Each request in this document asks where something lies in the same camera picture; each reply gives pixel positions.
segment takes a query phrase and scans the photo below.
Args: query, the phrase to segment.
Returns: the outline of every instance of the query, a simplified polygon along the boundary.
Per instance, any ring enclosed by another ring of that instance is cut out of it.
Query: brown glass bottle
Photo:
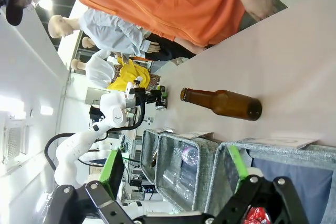
[[[181,100],[208,109],[217,115],[256,121],[261,116],[262,106],[258,99],[227,90],[209,92],[184,88]]]

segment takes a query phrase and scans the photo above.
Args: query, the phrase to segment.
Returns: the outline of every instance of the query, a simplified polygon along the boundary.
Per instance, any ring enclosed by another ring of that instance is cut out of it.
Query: bottle mouth
[[[187,97],[187,88],[182,89],[180,99],[182,102],[185,102],[185,99]]]

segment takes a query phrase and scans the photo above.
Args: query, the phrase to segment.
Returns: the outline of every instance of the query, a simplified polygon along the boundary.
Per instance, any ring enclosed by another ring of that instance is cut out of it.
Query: red plastic bag
[[[244,224],[270,224],[268,216],[262,207],[251,207]]]

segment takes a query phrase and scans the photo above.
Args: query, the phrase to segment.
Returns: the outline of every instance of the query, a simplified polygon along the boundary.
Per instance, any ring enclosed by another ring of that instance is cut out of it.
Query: ceiling
[[[53,3],[53,9],[51,11],[44,10],[39,5],[36,7],[36,12],[38,17],[40,18],[44,29],[48,33],[48,22],[52,15],[61,15],[62,17],[69,17],[71,10],[75,4],[76,0],[52,0]],[[59,43],[61,41],[60,38],[53,39],[49,36],[52,44],[54,45],[55,49],[58,50]]]

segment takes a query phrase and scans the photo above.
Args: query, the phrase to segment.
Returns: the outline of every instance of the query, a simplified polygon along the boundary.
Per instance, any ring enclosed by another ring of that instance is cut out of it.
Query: fabric storage bin
[[[159,142],[161,133],[152,130],[145,130],[143,132],[140,168],[148,181],[154,185],[155,167],[152,167],[153,155]]]
[[[192,203],[187,203],[164,178],[167,169],[181,174],[182,159],[174,155],[174,149],[182,145],[198,150],[198,164],[195,167],[195,190]],[[161,134],[157,149],[155,187],[157,191],[179,211],[204,211],[212,174],[215,153],[219,144],[203,138],[187,140],[174,134]]]
[[[245,143],[244,140],[222,143],[215,156],[207,213],[216,216],[233,195],[224,167],[227,145],[236,146],[245,165],[261,169],[267,180],[277,176],[291,178],[310,224],[336,223],[336,148],[319,145],[294,149]]]

